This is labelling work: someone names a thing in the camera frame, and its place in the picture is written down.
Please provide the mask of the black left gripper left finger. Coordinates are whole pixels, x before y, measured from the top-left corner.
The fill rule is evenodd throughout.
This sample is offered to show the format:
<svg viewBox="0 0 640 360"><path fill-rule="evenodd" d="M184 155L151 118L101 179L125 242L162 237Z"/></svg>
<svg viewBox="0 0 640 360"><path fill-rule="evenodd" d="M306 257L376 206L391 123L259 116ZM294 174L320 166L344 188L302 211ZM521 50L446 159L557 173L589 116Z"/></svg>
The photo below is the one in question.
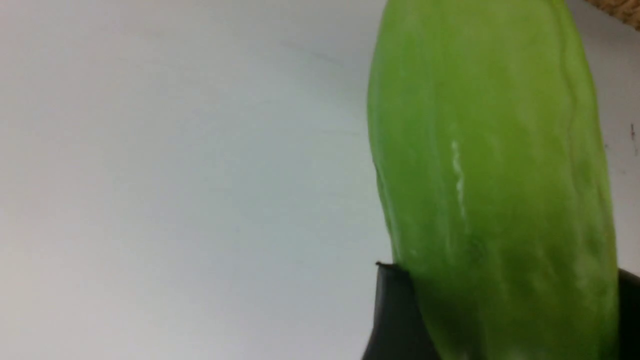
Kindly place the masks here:
<svg viewBox="0 0 640 360"><path fill-rule="evenodd" d="M409 273L377 262L372 329L363 360L439 360Z"/></svg>

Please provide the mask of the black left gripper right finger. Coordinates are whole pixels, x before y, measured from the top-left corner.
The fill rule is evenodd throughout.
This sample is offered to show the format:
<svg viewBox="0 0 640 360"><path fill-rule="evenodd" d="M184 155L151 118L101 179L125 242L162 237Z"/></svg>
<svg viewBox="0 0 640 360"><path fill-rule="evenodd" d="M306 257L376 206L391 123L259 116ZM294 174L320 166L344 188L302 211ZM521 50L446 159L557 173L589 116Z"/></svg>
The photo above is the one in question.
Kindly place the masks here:
<svg viewBox="0 0 640 360"><path fill-rule="evenodd" d="M618 269L619 355L620 360L640 358L640 278L626 269Z"/></svg>

